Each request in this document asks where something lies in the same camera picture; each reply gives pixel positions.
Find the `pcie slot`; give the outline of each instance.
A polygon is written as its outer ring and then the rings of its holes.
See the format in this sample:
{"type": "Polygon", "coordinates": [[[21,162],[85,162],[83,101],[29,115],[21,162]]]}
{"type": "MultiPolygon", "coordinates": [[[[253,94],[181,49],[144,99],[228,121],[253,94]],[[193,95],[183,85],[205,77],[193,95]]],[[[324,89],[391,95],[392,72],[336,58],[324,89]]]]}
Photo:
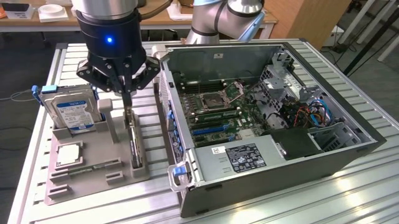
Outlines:
{"type": "Polygon", "coordinates": [[[192,135],[200,135],[200,134],[209,134],[209,133],[216,133],[216,132],[224,132],[228,129],[228,124],[223,125],[220,127],[211,127],[207,129],[199,129],[199,130],[192,130],[192,135]]]}
{"type": "Polygon", "coordinates": [[[212,146],[216,144],[231,142],[232,140],[233,140],[233,136],[229,136],[228,138],[224,138],[224,139],[196,143],[196,147],[200,148],[200,147],[205,147],[205,146],[212,146]]]}

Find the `blue pcie slot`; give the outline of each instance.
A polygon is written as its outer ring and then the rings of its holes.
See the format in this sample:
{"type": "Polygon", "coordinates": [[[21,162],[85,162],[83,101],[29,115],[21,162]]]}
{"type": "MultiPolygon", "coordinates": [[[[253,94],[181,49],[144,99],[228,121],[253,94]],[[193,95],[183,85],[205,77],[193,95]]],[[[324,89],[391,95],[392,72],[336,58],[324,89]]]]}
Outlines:
{"type": "Polygon", "coordinates": [[[200,134],[209,134],[215,132],[224,132],[228,129],[229,125],[223,125],[220,127],[212,127],[208,129],[201,129],[201,130],[193,130],[192,135],[200,135],[200,134]]]}

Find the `white container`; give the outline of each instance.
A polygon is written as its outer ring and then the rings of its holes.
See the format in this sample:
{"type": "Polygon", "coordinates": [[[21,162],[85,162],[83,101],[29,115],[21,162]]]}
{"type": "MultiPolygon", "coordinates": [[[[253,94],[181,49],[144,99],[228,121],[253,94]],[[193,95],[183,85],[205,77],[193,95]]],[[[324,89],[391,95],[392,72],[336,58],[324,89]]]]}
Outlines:
{"type": "Polygon", "coordinates": [[[29,7],[25,11],[5,11],[7,17],[12,20],[29,20],[32,19],[32,15],[35,12],[35,8],[29,4],[29,7]]]}
{"type": "Polygon", "coordinates": [[[60,6],[72,6],[71,0],[47,0],[45,4],[56,4],[60,6]]]}
{"type": "Polygon", "coordinates": [[[40,22],[55,22],[69,19],[65,8],[59,5],[43,5],[37,11],[40,22]]]}
{"type": "Polygon", "coordinates": [[[333,30],[331,31],[331,35],[324,42],[323,47],[332,47],[335,45],[335,43],[337,42],[341,35],[343,35],[343,29],[340,29],[337,26],[335,26],[333,30]]]}

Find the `white box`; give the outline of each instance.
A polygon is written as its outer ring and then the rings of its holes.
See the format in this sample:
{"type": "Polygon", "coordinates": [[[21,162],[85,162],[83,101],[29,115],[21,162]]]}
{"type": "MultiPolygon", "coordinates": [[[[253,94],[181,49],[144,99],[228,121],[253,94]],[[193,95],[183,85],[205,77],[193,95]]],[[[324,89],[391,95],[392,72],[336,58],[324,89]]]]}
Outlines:
{"type": "Polygon", "coordinates": [[[25,11],[5,11],[5,14],[11,20],[29,20],[32,19],[33,12],[35,8],[29,5],[25,11]]]}
{"type": "Polygon", "coordinates": [[[340,29],[337,26],[333,27],[333,30],[331,31],[331,35],[328,39],[324,42],[323,47],[332,47],[335,43],[337,42],[340,36],[343,35],[343,29],[340,29]]]}
{"type": "Polygon", "coordinates": [[[37,12],[40,22],[55,22],[69,19],[65,8],[59,5],[43,5],[37,12]]]}

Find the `blue led light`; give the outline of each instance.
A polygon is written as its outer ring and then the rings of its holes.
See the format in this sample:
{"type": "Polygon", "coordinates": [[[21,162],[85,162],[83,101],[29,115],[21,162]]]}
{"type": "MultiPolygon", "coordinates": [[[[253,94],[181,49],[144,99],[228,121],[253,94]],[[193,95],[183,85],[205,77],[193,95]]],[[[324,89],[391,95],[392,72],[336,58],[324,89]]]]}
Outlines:
{"type": "Polygon", "coordinates": [[[113,39],[111,37],[107,37],[107,42],[108,43],[112,43],[113,42],[113,39]]]}

